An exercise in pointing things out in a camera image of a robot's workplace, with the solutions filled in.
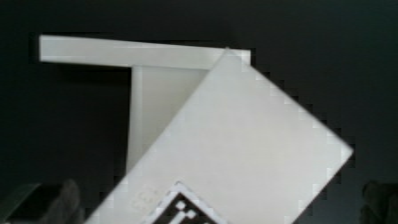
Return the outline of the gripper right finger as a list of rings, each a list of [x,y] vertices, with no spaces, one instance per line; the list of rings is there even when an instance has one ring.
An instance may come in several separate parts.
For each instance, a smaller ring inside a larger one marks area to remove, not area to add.
[[[358,224],[398,224],[398,184],[369,181],[362,199]]]

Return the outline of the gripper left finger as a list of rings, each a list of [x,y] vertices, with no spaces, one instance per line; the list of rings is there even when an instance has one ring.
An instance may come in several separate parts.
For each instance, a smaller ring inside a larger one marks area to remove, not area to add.
[[[70,179],[14,189],[0,200],[0,224],[83,224],[79,188]]]

